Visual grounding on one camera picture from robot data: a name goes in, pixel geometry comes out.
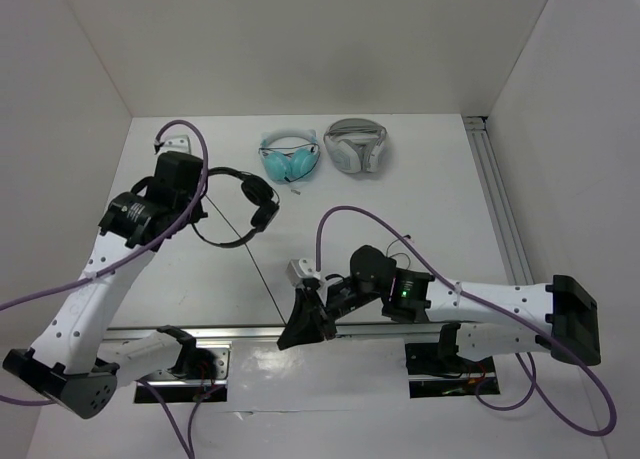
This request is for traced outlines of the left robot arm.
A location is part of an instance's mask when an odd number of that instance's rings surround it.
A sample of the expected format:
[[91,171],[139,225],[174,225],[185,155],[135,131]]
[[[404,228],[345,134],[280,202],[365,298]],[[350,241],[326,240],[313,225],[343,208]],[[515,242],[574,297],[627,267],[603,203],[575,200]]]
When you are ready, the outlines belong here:
[[174,326],[162,326],[113,349],[105,332],[131,286],[165,238],[203,217],[200,158],[159,155],[153,176],[116,196],[99,223],[80,287],[27,349],[10,350],[2,367],[82,419],[101,412],[116,390],[157,371],[189,376],[210,354]]

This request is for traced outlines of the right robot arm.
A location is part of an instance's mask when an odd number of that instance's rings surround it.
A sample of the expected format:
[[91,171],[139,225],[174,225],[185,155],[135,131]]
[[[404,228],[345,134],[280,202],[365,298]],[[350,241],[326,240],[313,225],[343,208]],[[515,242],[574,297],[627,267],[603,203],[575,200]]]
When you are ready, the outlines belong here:
[[380,301],[382,315],[395,323],[439,326],[436,358],[448,371],[524,352],[572,365],[601,362],[597,302],[570,276],[529,286],[439,279],[401,268],[370,245],[351,255],[348,275],[328,275],[328,286],[311,260],[291,261],[287,274],[295,299],[279,350],[332,340],[339,319]]

